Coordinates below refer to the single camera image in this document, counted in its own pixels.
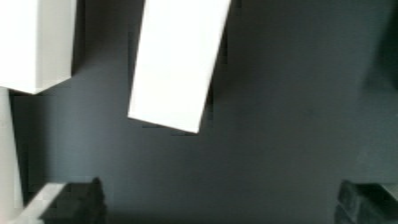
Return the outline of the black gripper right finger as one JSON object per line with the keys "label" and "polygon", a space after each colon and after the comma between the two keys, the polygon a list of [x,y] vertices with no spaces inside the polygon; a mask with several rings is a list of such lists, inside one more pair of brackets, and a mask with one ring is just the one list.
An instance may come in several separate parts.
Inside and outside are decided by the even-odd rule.
{"label": "black gripper right finger", "polygon": [[398,224],[398,183],[342,182],[334,224]]}

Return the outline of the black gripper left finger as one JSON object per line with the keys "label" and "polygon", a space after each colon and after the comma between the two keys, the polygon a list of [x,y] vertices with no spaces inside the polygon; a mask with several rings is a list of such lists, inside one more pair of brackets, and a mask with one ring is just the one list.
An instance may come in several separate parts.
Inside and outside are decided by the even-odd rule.
{"label": "black gripper left finger", "polygon": [[107,224],[102,180],[48,183],[16,218],[16,224]]}

